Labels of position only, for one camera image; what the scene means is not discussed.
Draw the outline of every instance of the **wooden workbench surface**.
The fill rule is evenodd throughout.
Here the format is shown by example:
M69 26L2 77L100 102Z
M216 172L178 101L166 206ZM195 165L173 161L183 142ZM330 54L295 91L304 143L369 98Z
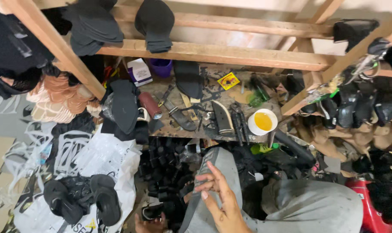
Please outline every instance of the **wooden workbench surface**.
M226 108L230 109L230 104L235 102L235 98L233 97L235 93L240 93L241 83L245 81L248 83L250 77L252 75L257 75L260 78L276 78L273 75L264 74L264 73L254 73L250 71L243 71L243 69L233 69L230 66L225 65L211 65L202 63L200 65L201 75L205 77L205 85L203 90L203 97L201 102L197 105L206 108L206 110L212 111L211 100L216 100L223 104ZM230 88L229 90L224 90L223 87L217 82L220 78L227 75L229 72L233 72L235 76L241 81L237 86ZM139 87L140 91L142 92L149 92L155 93L159 91L164 93L168 85L172 82L172 77L169 78L158 78L153 76L153 82L145 84ZM263 103L261 107L258 108L250 108L248 109L247 104L242 104L242 110L244 111L246 119L248 119L256 110L260 108L266 108L272 110L278 120L281 120L281 109L278 105L278 101L276 99L276 93L271 89L267 89L267 92L271 96L271 100L266 103ZM176 107L180 109L186 108L183 99L180 95L180 92L177 87L175 87L172 92L170 93L168 99L174 104ZM174 120L169 117L168 110L162 106L160 109L163 112L163 116L160 119L163 124L165 125L161 129L157 130L155 133L151 134L154 136L171 136L171 137L183 137L183 138L201 138L201 139L216 139L216 140L237 140L234 137L224 137L218 134L218 129L216 125L216 120L214 112L202 112L195 110L196 115L198 116L198 120L193 121L196 126L200 125L200 120L202 120L202 124L200 125L199 129L196 131L186 131L181 129L180 127L174 128L173 122ZM183 111L183 114L186 115L189 119L188 111ZM266 142L267 135L264 136L257 136L257 135L250 135L250 141L252 142Z

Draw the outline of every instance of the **glue bowl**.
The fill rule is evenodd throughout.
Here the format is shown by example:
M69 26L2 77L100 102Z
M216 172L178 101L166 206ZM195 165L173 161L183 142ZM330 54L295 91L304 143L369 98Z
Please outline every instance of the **glue bowl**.
M260 128L256 125L256 123L255 123L255 114L257 114L257 113L265 113L265 114L271 119L272 126L271 126L271 129L270 129L270 130L266 131L266 130L260 129ZM249 119L248 119L248 128L249 128L249 130L250 130L253 134L258 135L258 136L262 136L262 135L265 135L265 134L271 132L272 130L274 130L274 129L276 128L277 125L278 125L278 118L276 118L275 113L273 113L273 112L272 112L271 110L269 110L269 109L264 109L264 108L259 109L259 110L256 111L254 114L252 114L252 115L249 117Z

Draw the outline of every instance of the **wall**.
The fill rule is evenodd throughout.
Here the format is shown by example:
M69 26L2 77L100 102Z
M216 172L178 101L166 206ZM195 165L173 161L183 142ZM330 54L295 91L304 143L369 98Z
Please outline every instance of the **wall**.
M143 0L119 0L119 4L140 6ZM323 0L169 0L165 1L173 12L222 15L297 22L310 18ZM378 19L384 21L392 13L392 0L345 0L329 19L330 23L342 18ZM126 38L142 39L132 24L123 25ZM258 49L287 50L294 38L277 35L262 35L218 29L174 27L170 38L173 41L198 44L240 46ZM346 43L313 39L314 50L320 54L343 55Z

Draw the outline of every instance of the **pliers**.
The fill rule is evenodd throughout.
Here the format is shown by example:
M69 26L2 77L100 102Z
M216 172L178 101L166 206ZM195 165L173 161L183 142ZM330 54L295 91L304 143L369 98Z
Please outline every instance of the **pliers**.
M230 108L232 109L231 118L232 118L233 127L235 128L236 136L239 141L239 145L243 146L242 130L246 143L248 143L249 145L248 127L246 126L245 114L241 109L241 104L235 102L230 105Z

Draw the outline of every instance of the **person's leg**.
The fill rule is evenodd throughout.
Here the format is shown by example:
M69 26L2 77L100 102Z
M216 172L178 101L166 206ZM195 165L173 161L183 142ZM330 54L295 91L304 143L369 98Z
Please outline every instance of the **person's leg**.
M358 233L363 205L351 189L328 182L280 180L262 192L265 221L245 220L252 230L266 233Z

